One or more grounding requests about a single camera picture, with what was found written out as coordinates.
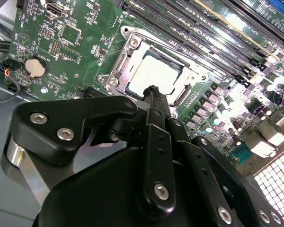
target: screw hole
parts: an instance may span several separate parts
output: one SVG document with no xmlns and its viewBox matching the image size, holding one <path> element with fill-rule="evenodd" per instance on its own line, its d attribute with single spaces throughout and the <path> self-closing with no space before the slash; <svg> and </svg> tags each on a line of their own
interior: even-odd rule
<svg viewBox="0 0 284 227">
<path fill-rule="evenodd" d="M 205 174 L 205 175 L 208 175 L 208 171 L 204 168 L 202 168 L 202 172 Z"/>
<path fill-rule="evenodd" d="M 134 108 L 133 103 L 129 102 L 129 101 L 125 101 L 125 105 L 129 108 Z"/>
<path fill-rule="evenodd" d="M 161 113 L 160 113 L 159 111 L 154 110 L 153 112 L 154 112 L 157 116 L 161 116 Z"/>
<path fill-rule="evenodd" d="M 158 149 L 158 152 L 159 152 L 161 155 L 165 155 L 164 150 L 162 150 L 161 148 Z"/>
</svg>

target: connector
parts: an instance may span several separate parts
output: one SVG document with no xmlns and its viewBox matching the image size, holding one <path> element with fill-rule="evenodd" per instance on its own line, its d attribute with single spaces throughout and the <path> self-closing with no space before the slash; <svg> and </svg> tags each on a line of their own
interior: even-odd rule
<svg viewBox="0 0 284 227">
<path fill-rule="evenodd" d="M 8 68 L 9 70 L 16 71 L 22 68 L 23 63 L 13 60 L 11 58 L 8 58 L 2 62 L 2 66 L 5 68 Z"/>
</svg>

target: green circuit board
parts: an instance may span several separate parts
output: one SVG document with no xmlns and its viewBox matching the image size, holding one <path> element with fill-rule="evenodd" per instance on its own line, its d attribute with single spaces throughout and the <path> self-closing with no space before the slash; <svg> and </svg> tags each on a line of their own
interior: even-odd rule
<svg viewBox="0 0 284 227">
<path fill-rule="evenodd" d="M 232 110 L 231 117 L 244 123 L 243 131 L 260 122 L 257 117 L 250 114 L 248 117 L 242 116 L 248 113 L 246 106 L 253 98 L 261 100 L 273 111 L 279 108 L 267 99 L 269 92 L 261 85 L 256 86 L 250 94 L 244 95 L 245 88 L 231 76 L 240 74 L 245 66 L 255 70 L 255 66 L 251 65 L 248 59 L 262 60 L 264 57 L 257 54 L 261 50 L 254 43 L 246 40 L 242 34 L 219 21 L 197 1 L 57 0 L 54 2 L 68 8 L 67 16 L 54 16 L 38 0 L 29 0 L 25 9 L 21 7 L 22 9 L 17 10 L 9 53 L 10 58 L 20 62 L 37 56 L 47 63 L 48 73 L 41 78 L 31 79 L 25 69 L 11 73 L 21 85 L 26 87 L 26 93 L 38 100 L 72 99 L 78 89 L 89 87 L 104 95 L 111 95 L 98 81 L 98 75 L 110 73 L 125 44 L 120 29 L 126 25 L 143 28 L 167 43 L 173 43 L 179 49 L 183 43 L 190 42 L 191 48 L 196 50 L 196 53 L 190 53 L 189 56 L 197 64 L 207 66 L 205 73 L 209 80 L 196 83 L 190 94 L 172 113 L 183 123 L 190 118 L 194 107 L 211 89 L 213 83 L 225 89 L 226 94 L 223 97 L 231 96 L 240 102 L 240 108 Z M 267 34 L 261 33 L 248 21 L 240 19 L 233 9 L 225 5 L 225 2 L 227 0 L 202 1 L 229 22 L 235 21 L 238 29 L 263 48 L 269 46 L 272 47 L 270 52 L 282 53 L 283 57 L 273 63 L 275 70 L 271 73 L 280 76 L 284 84 L 284 46 L 280 46 Z M 264 0 L 245 2 L 265 19 L 265 23 L 276 26 L 277 30 L 284 34 L 284 16 L 281 13 Z M 121 4 L 130 6 L 129 10 L 122 8 Z M 194 25 L 187 23 L 180 15 L 185 15 L 186 18 L 198 23 Z M 177 26 L 185 31 L 188 30 L 188 35 L 183 34 Z M 226 34 L 221 27 L 227 29 L 229 33 Z M 217 36 L 223 36 L 223 42 L 217 43 Z M 183 42 L 175 43 L 173 38 Z M 229 118 L 222 117 L 226 122 L 222 127 L 213 125 L 205 118 L 194 130 L 187 128 L 187 133 L 191 136 L 205 135 L 222 153 L 229 154 L 235 149 L 228 134 L 231 125 Z M 204 122 L 213 127 L 212 133 L 204 132 L 202 126 Z"/>
</svg>

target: bolt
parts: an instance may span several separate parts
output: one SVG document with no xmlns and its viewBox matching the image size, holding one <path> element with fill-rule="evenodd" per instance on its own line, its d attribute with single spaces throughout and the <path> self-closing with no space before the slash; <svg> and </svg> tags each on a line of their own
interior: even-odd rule
<svg viewBox="0 0 284 227">
<path fill-rule="evenodd" d="M 125 101 L 124 104 L 129 107 L 129 108 L 135 108 L 134 103 L 130 102 L 130 101 Z"/>
<path fill-rule="evenodd" d="M 33 113 L 29 119 L 35 124 L 44 124 L 47 122 L 47 117 L 43 113 Z"/>
<path fill-rule="evenodd" d="M 59 137 L 59 139 L 61 140 L 65 140 L 65 141 L 71 141 L 72 139 L 74 139 L 75 134 L 71 129 L 67 129 L 67 128 L 60 128 L 57 131 L 57 136 Z"/>
<path fill-rule="evenodd" d="M 270 223 L 269 217 L 267 216 L 266 213 L 264 213 L 264 211 L 258 210 L 258 213 L 259 213 L 259 215 L 260 215 L 260 217 L 262 218 L 263 221 L 265 221 L 267 224 Z"/>
<path fill-rule="evenodd" d="M 180 121 L 175 120 L 174 122 L 175 122 L 176 126 L 179 126 L 179 127 L 181 126 L 181 122 Z"/>
<path fill-rule="evenodd" d="M 207 141 L 204 140 L 203 138 L 201 138 L 200 141 L 201 141 L 204 145 L 207 145 Z"/>
<path fill-rule="evenodd" d="M 136 40 L 136 39 L 131 39 L 130 41 L 129 41 L 129 45 L 132 47 L 132 48 L 136 48 L 138 45 L 139 45 L 139 43 L 138 43 L 138 40 Z"/>
<path fill-rule="evenodd" d="M 228 225 L 231 224 L 232 222 L 231 215 L 224 207 L 218 207 L 218 214 L 226 224 Z"/>
<path fill-rule="evenodd" d="M 103 76 L 99 77 L 99 81 L 104 82 L 104 77 Z"/>
<path fill-rule="evenodd" d="M 111 80 L 111 81 L 110 81 L 110 84 L 111 84 L 111 85 L 115 85 L 115 80 Z"/>
<path fill-rule="evenodd" d="M 276 223 L 281 224 L 281 219 L 279 218 L 279 216 L 277 216 L 276 213 L 274 213 L 273 211 L 270 212 L 271 216 L 273 216 L 273 219 L 276 221 Z"/>
<path fill-rule="evenodd" d="M 156 195 L 161 200 L 167 200 L 169 198 L 169 191 L 167 190 L 167 188 L 164 185 L 157 183 L 157 184 L 155 184 L 154 190 L 155 190 Z"/>
<path fill-rule="evenodd" d="M 46 87 L 41 88 L 41 93 L 46 94 L 48 92 L 48 89 Z"/>
</svg>

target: chip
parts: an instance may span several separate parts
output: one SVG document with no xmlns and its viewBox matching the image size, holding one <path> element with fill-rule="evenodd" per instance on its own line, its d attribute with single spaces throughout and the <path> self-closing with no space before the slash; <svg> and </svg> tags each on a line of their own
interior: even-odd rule
<svg viewBox="0 0 284 227">
<path fill-rule="evenodd" d="M 192 113 L 190 117 L 194 122 L 200 122 L 203 120 L 203 117 L 197 115 L 196 113 Z"/>
<path fill-rule="evenodd" d="M 226 90 L 224 90 L 222 87 L 220 87 L 217 84 L 213 84 L 212 85 L 212 89 L 214 90 L 215 93 L 217 93 L 217 94 L 219 94 L 221 96 L 223 96 L 223 95 L 225 95 L 227 93 Z"/>
<path fill-rule="evenodd" d="M 195 106 L 195 111 L 197 114 L 205 117 L 209 114 L 209 111 L 203 109 L 202 107 L 200 107 L 199 105 Z"/>
<path fill-rule="evenodd" d="M 186 118 L 185 120 L 185 125 L 190 128 L 191 130 L 193 130 L 196 127 L 196 123 L 193 122 L 192 120 Z"/>
<path fill-rule="evenodd" d="M 249 95 L 250 95 L 250 93 L 251 93 L 250 91 L 245 90 L 245 91 L 243 92 L 243 95 L 247 97 L 247 96 L 249 96 Z"/>
<path fill-rule="evenodd" d="M 225 142 L 225 139 L 223 139 L 223 138 L 220 138 L 219 140 L 218 140 L 218 143 L 224 143 Z"/>
<path fill-rule="evenodd" d="M 143 92 L 149 86 L 156 86 L 160 93 L 171 94 L 178 72 L 164 62 L 147 55 L 135 72 L 128 89 L 143 97 Z"/>
<path fill-rule="evenodd" d="M 215 107 L 214 104 L 212 104 L 211 102 L 209 102 L 208 100 L 206 100 L 205 98 L 202 98 L 200 100 L 201 106 L 203 106 L 205 109 L 209 110 L 213 107 Z"/>
<path fill-rule="evenodd" d="M 223 128 L 225 125 L 226 125 L 225 122 L 221 122 L 221 123 L 219 124 L 219 127 Z"/>
<path fill-rule="evenodd" d="M 218 97 L 217 95 L 215 95 L 213 92 L 211 92 L 211 91 L 208 91 L 207 93 L 206 93 L 206 97 L 210 100 L 210 101 L 212 101 L 212 102 L 220 102 L 222 99 L 220 98 L 220 97 Z"/>
<path fill-rule="evenodd" d="M 243 114 L 242 114 L 242 117 L 248 117 L 248 113 L 246 113 L 246 112 L 244 112 Z"/>
</svg>

